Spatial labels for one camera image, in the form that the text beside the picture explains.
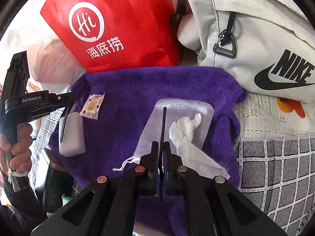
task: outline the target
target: white sponge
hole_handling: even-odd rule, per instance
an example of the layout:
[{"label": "white sponge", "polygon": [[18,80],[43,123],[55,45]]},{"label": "white sponge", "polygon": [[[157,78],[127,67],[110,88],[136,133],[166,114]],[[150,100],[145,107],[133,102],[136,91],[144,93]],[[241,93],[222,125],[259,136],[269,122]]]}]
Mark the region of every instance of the white sponge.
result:
[{"label": "white sponge", "polygon": [[59,153],[65,157],[72,157],[85,153],[85,139],[83,130],[83,118],[78,112],[68,115],[65,130],[60,143],[61,128],[64,117],[59,121]]}]

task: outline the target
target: white circle logo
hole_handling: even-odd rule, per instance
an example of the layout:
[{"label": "white circle logo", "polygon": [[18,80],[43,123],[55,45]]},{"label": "white circle logo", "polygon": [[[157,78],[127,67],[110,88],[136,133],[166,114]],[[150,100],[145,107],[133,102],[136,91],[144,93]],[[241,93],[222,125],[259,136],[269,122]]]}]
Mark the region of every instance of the white circle logo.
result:
[{"label": "white circle logo", "polygon": [[[80,18],[79,14],[77,14],[77,20],[78,20],[78,24],[79,24],[78,32],[74,29],[73,23],[72,23],[72,17],[74,15],[74,13],[76,12],[76,10],[81,9],[81,8],[88,8],[96,14],[96,16],[99,20],[99,23],[100,23],[100,31],[99,31],[97,37],[96,36],[91,37],[91,38],[83,37],[82,35],[80,35],[78,33],[78,32],[81,32],[84,36],[87,36],[86,32],[90,32],[90,27],[94,28],[97,25],[97,22],[93,23],[91,21],[91,18],[87,13],[85,13],[85,14],[81,13],[82,18]],[[96,8],[93,4],[91,4],[89,2],[80,2],[80,3],[77,3],[75,6],[73,6],[72,9],[70,10],[69,26],[70,26],[71,31],[74,33],[74,35],[76,37],[78,37],[80,40],[82,40],[84,42],[95,42],[95,41],[99,40],[104,33],[105,22],[104,22],[103,15],[98,8]]]}]

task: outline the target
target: crumpled white tissue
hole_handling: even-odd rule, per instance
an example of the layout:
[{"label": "crumpled white tissue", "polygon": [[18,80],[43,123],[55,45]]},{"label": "crumpled white tissue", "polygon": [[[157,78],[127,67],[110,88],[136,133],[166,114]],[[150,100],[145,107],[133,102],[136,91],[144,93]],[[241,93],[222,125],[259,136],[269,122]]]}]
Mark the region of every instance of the crumpled white tissue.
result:
[{"label": "crumpled white tissue", "polygon": [[200,176],[211,179],[215,176],[223,176],[229,179],[230,175],[223,167],[192,144],[193,131],[200,123],[200,114],[197,114],[193,120],[183,117],[177,123],[173,122],[170,127],[170,139],[176,146],[177,155],[182,158],[184,166],[195,170]]}]

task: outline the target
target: screw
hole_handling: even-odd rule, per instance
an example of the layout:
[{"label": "screw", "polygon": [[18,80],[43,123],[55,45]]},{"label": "screw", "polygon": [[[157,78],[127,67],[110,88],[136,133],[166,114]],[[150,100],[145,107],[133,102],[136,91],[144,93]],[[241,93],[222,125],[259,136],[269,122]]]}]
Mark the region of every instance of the screw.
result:
[{"label": "screw", "polygon": [[177,170],[179,172],[186,172],[187,171],[187,167],[186,166],[178,166]]},{"label": "screw", "polygon": [[142,172],[145,171],[145,168],[144,168],[143,166],[137,166],[137,167],[135,168],[135,170],[136,170],[136,172],[138,172],[138,173],[142,173]]},{"label": "screw", "polygon": [[215,178],[215,181],[218,183],[218,184],[223,184],[225,182],[225,178],[222,177],[222,176],[217,176]]},{"label": "screw", "polygon": [[106,177],[106,176],[99,176],[99,177],[97,178],[97,182],[98,182],[99,184],[106,183],[106,181],[107,181],[107,177]]}]

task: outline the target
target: purple towel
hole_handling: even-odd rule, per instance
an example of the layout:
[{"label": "purple towel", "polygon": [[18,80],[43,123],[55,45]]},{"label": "purple towel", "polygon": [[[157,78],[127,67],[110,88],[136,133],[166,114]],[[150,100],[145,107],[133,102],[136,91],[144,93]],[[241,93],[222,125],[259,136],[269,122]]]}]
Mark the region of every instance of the purple towel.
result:
[{"label": "purple towel", "polygon": [[[77,93],[78,112],[89,95],[106,93],[98,120],[83,118],[85,154],[70,158],[61,156],[58,132],[50,138],[50,149],[82,187],[100,175],[115,177],[122,174],[112,168],[119,168],[133,155],[155,103],[163,98],[199,100],[212,105],[214,114],[202,150],[227,169],[231,176],[229,182],[238,187],[233,143],[239,136],[240,124],[232,108],[245,100],[246,92],[224,70],[177,66],[91,73],[82,76],[71,91]],[[164,231],[169,231],[171,226],[176,235],[184,235],[181,201],[177,200],[170,198],[167,204],[156,204],[160,207],[156,209],[152,201],[140,198],[136,218],[143,220],[149,211],[162,214],[170,225],[151,219],[148,221],[150,226]]]}]

